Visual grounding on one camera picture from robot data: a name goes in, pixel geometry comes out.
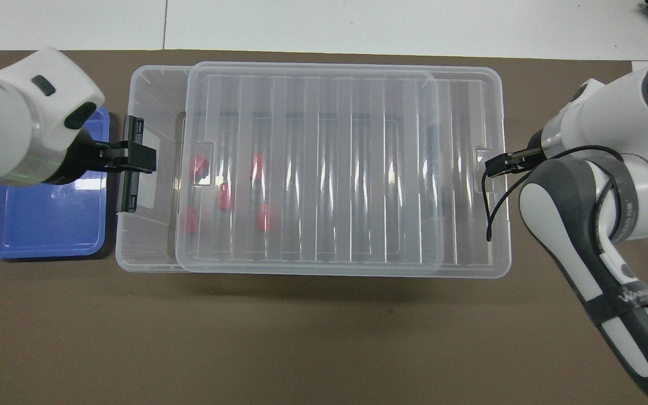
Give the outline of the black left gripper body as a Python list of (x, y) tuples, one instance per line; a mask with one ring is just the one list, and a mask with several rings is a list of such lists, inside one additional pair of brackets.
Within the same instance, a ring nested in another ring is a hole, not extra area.
[(67, 149), (61, 165), (48, 178), (48, 183), (66, 185), (80, 179), (85, 172), (109, 172), (111, 158), (108, 151), (112, 148), (113, 144), (93, 140), (87, 129), (80, 129)]

